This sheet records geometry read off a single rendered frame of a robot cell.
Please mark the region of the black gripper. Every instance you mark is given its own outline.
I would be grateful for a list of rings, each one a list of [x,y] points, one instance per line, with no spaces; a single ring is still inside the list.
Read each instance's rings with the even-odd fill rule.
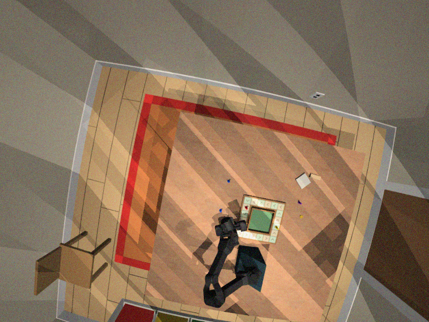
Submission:
[[[237,221],[237,222],[234,221],[234,227],[235,227],[235,230],[241,230],[241,232],[246,231],[247,230],[246,221],[245,220]],[[215,231],[218,237],[221,235],[222,232],[224,232],[221,225],[216,225]]]

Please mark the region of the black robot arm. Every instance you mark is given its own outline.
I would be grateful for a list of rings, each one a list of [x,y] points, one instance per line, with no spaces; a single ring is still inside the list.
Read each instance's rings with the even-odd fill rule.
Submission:
[[[218,253],[210,267],[210,271],[205,276],[205,286],[203,289],[204,303],[215,308],[220,308],[225,303],[225,299],[240,287],[244,285],[257,285],[257,281],[262,275],[261,271],[253,266],[250,271],[236,272],[234,280],[220,287],[218,276],[223,264],[234,246],[239,245],[238,233],[234,227],[233,217],[224,217],[221,220],[221,226],[224,232],[220,235]],[[210,290],[211,284],[214,287],[213,290]]]

